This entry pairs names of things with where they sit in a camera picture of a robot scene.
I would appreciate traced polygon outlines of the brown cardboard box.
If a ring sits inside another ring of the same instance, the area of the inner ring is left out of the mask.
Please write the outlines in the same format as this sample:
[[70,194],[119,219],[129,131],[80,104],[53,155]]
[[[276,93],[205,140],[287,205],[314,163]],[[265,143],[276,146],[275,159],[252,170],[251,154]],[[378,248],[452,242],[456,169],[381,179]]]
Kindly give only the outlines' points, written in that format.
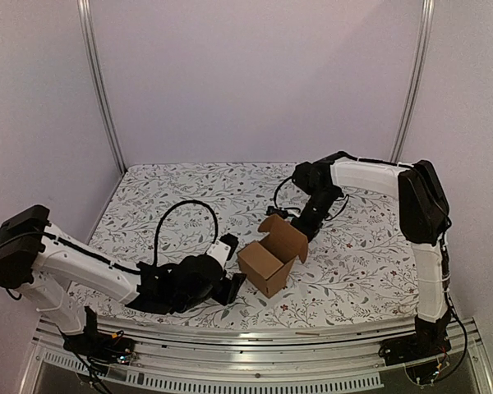
[[296,259],[305,263],[308,241],[290,222],[274,214],[258,227],[265,236],[238,253],[239,268],[264,296],[271,298],[286,285]]

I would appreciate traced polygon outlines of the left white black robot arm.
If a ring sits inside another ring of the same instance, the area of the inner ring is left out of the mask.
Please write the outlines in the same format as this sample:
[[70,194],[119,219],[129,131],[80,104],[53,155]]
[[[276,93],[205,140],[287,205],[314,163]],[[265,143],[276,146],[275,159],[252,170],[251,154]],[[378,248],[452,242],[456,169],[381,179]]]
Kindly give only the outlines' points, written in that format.
[[181,314],[212,299],[233,303],[246,280],[229,276],[225,264],[235,252],[232,234],[215,238],[203,254],[179,263],[129,263],[104,254],[66,234],[36,204],[0,226],[0,287],[17,291],[49,317],[88,356],[100,355],[104,335],[92,327],[94,313],[79,307],[58,283],[65,277],[125,307],[148,314]]

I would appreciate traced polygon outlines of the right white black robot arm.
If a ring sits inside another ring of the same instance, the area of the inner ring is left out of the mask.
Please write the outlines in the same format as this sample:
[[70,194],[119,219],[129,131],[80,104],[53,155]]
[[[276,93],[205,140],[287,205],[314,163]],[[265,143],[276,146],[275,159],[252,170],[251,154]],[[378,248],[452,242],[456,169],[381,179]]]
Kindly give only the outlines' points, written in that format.
[[416,334],[409,338],[408,350],[414,357],[427,357],[445,337],[452,318],[446,240],[452,222],[433,164],[427,160],[390,163],[338,151],[298,164],[291,181],[308,197],[291,223],[309,240],[319,233],[343,187],[375,191],[398,202],[399,227],[414,253],[419,294]]

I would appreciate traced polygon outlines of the floral patterned table mat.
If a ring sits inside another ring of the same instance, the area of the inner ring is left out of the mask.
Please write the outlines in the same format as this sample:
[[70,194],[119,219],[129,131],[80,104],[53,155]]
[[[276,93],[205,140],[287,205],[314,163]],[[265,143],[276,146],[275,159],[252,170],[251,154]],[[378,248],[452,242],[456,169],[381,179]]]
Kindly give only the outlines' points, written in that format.
[[302,205],[284,163],[162,164],[131,167],[91,245],[132,262],[179,263],[202,253],[213,234],[239,240],[226,263],[246,280],[229,305],[207,300],[183,313],[126,307],[89,286],[70,296],[97,314],[137,322],[228,330],[321,328],[445,315],[440,247],[413,243],[400,228],[400,167],[338,161],[334,178],[348,194],[333,219],[308,240],[266,209],[274,190]]

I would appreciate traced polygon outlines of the aluminium front rail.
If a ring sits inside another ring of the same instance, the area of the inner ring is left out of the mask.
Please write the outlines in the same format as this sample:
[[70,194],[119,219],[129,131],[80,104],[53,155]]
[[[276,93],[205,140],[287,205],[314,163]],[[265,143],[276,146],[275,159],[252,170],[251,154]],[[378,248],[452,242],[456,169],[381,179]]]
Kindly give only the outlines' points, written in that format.
[[476,322],[451,323],[441,378],[414,383],[429,359],[388,365],[383,341],[410,335],[410,318],[330,328],[231,331],[102,317],[123,330],[136,358],[102,376],[112,393],[493,393],[493,368]]

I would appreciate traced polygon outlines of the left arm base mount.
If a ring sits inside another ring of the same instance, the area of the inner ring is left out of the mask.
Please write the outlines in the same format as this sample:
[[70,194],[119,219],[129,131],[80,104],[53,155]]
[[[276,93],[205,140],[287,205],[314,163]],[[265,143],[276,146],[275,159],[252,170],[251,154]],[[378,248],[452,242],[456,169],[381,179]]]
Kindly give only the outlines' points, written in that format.
[[76,335],[62,335],[64,349],[104,364],[127,364],[134,354],[136,343],[123,330],[112,334],[98,330],[97,314],[85,307],[85,326]]

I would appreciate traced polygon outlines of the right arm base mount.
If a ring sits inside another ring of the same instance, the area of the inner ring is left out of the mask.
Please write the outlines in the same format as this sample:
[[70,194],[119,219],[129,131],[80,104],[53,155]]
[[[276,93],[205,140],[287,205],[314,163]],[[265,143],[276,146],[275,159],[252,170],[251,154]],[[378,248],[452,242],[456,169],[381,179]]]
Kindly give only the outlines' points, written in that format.
[[415,333],[382,341],[378,356],[390,366],[445,353],[451,350],[447,335],[450,320],[450,313],[446,313],[435,323],[416,316]]

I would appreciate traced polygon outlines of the right aluminium frame post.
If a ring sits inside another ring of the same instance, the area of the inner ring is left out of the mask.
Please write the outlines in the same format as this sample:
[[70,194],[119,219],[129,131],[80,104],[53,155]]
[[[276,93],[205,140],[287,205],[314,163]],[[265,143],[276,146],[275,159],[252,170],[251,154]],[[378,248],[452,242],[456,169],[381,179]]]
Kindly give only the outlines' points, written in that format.
[[401,113],[399,128],[394,139],[393,148],[389,160],[397,163],[403,152],[409,128],[417,103],[417,96],[422,82],[426,56],[431,41],[432,21],[435,13],[435,1],[423,0],[420,18],[420,26],[417,34],[417,43],[414,52],[411,76],[408,83],[407,96]]

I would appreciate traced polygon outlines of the aluminium frame post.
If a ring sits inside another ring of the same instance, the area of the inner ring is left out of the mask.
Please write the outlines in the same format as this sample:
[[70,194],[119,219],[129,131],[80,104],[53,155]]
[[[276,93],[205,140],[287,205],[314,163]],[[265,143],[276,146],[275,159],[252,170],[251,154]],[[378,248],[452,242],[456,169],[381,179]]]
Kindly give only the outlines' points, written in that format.
[[420,26],[417,34],[417,43],[414,52],[411,76],[408,83],[407,96],[401,113],[399,128],[394,139],[393,148],[389,160],[397,163],[403,152],[409,128],[417,103],[417,96],[422,82],[426,56],[431,41],[432,21],[435,13],[435,1],[423,0],[420,18]]
[[91,4],[88,0],[78,0],[76,3],[79,21],[81,24],[81,33],[85,45],[86,58],[90,69],[91,80],[94,88],[94,94],[98,103],[99,113],[104,126],[104,132],[116,168],[123,176],[127,172],[127,165],[123,157],[122,146],[117,136],[117,130],[110,108],[108,93],[104,83],[99,50],[94,32]]

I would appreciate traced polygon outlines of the left aluminium frame post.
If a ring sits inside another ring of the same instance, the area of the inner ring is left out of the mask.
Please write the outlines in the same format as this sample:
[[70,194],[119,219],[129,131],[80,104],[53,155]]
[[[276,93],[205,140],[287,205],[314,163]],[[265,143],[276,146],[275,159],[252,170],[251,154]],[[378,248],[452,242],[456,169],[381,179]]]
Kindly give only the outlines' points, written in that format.
[[81,24],[81,33],[85,45],[86,58],[90,69],[91,80],[94,88],[94,94],[98,103],[99,113],[104,126],[104,132],[116,168],[123,176],[127,172],[127,165],[123,157],[122,146],[117,136],[117,130],[110,108],[108,93],[104,83],[99,50],[94,32],[91,4],[88,0],[78,0],[76,3],[79,21]]

